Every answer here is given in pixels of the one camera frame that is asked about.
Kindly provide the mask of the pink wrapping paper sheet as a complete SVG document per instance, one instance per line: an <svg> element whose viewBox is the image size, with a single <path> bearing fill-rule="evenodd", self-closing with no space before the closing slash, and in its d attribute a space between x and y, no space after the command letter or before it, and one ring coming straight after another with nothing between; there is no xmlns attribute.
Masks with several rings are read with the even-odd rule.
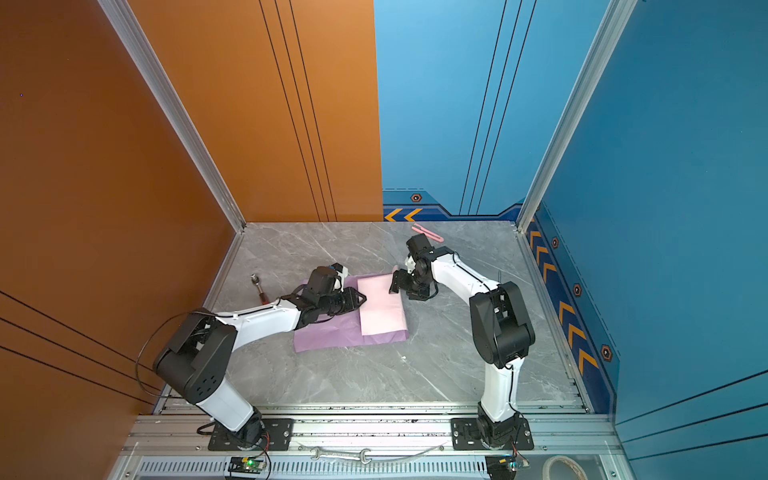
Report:
<svg viewBox="0 0 768 480"><path fill-rule="evenodd" d="M358 310L333 318L322 317L317 323L295 331L295 352L406 341L409 331L403 302L399 293L389 292L391 280L391 273L348 278L345 285L364 294L367 300Z"/></svg>

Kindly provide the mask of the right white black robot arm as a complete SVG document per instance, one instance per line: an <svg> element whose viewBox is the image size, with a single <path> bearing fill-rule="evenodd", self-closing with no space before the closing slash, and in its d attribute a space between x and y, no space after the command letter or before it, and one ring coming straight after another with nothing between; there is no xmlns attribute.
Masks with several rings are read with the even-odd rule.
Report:
<svg viewBox="0 0 768 480"><path fill-rule="evenodd" d="M442 287L468 305L472 340L485 362L477 414L480 440L490 449L532 450L532 430L518 408L517 395L536 334L520 288L492 280L446 251L408 258L405 268L393 271L390 292L427 301Z"/></svg>

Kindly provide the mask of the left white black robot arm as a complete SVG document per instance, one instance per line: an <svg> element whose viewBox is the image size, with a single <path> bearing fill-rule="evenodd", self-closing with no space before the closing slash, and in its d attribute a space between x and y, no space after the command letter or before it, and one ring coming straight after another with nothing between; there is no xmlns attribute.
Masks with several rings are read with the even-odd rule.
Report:
<svg viewBox="0 0 768 480"><path fill-rule="evenodd" d="M269 336L292 332L360 309L366 295L353 287L329 293L292 293L251 310L215 314L199 310L158 353L154 373L188 403L211 417L241 450L263 445L262 415L226 379L233 352Z"/></svg>

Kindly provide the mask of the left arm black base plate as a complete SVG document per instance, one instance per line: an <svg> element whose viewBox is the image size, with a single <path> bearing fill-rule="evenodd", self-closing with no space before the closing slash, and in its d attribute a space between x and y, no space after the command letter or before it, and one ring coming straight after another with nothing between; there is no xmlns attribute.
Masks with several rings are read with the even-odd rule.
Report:
<svg viewBox="0 0 768 480"><path fill-rule="evenodd" d="M257 418L233 432L220 422L213 423L209 436L210 451L287 451L293 436L292 418Z"/></svg>

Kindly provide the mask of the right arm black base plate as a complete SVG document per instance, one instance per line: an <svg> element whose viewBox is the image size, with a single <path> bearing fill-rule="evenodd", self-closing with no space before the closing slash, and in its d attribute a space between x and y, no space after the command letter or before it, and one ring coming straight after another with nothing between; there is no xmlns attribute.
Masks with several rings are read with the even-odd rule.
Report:
<svg viewBox="0 0 768 480"><path fill-rule="evenodd" d="M503 422L485 418L452 418L451 440L455 450L517 450L535 448L529 422L522 416L512 416Z"/></svg>

